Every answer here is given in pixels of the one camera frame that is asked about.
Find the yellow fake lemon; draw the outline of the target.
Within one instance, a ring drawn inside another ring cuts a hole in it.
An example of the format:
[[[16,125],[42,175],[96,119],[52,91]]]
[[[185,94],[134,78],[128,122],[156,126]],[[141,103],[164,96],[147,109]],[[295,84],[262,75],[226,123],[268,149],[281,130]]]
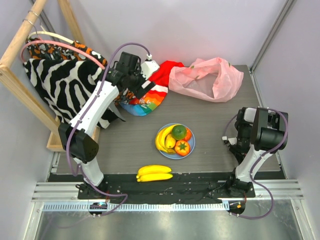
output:
[[[165,138],[165,147],[168,149],[173,149],[176,145],[176,140],[173,138],[172,134],[168,134]]]

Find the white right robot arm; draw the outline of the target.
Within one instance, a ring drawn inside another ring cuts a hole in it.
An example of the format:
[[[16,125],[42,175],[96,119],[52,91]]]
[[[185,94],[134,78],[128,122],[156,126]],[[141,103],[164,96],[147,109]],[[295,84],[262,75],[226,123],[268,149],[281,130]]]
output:
[[[224,135],[222,141],[235,156],[238,166],[226,181],[226,193],[233,198],[248,193],[264,162],[288,142],[286,112],[262,107],[243,107],[233,117],[236,137]]]

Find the orange fake pumpkin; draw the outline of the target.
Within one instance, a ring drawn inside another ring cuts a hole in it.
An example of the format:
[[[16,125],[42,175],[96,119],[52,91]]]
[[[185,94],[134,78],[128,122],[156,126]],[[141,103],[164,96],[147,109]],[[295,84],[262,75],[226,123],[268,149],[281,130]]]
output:
[[[193,134],[189,128],[186,128],[186,136],[183,139],[184,141],[188,142],[192,138]]]

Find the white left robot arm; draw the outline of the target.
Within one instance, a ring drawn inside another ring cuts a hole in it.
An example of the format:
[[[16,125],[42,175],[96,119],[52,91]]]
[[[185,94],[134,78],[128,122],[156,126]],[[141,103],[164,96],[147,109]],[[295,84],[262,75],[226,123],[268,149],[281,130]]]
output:
[[[93,131],[108,108],[118,113],[114,100],[121,91],[129,90],[140,99],[151,90],[155,83],[149,78],[159,68],[151,55],[141,62],[137,55],[122,52],[114,67],[105,68],[102,78],[79,113],[69,123],[62,123],[58,127],[67,160],[77,163],[84,181],[91,185],[89,194],[97,200],[106,195],[107,188],[97,160],[99,145],[92,138]]]

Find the yellow fake banana bunch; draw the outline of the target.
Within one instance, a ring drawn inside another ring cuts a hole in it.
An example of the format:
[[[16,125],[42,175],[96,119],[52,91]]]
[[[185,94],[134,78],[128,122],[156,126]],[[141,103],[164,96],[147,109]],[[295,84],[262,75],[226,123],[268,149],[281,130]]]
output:
[[[162,152],[170,154],[170,155],[173,155],[176,153],[176,151],[174,150],[174,147],[176,146],[177,140],[172,137],[172,139],[174,140],[173,147],[168,148],[168,147],[166,147],[166,138],[169,134],[171,134],[173,128],[178,125],[179,124],[172,124],[170,126],[167,126],[167,127],[163,128],[162,130],[160,130],[159,133],[156,135],[155,146],[159,151],[162,151]]]

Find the green fake apple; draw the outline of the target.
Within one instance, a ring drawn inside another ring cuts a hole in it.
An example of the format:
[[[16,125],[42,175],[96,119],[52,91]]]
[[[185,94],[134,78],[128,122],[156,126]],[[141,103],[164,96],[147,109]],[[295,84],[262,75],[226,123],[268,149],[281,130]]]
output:
[[[187,135],[187,129],[184,125],[178,124],[172,128],[171,135],[175,140],[183,140]]]

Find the pink plastic bag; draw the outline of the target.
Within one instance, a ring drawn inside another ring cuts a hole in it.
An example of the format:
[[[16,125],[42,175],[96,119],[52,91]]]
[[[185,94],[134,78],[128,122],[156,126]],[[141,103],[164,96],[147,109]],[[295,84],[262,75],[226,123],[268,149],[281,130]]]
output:
[[[168,87],[173,92],[189,97],[225,103],[236,96],[243,79],[244,73],[223,58],[198,58],[188,67],[173,67]]]

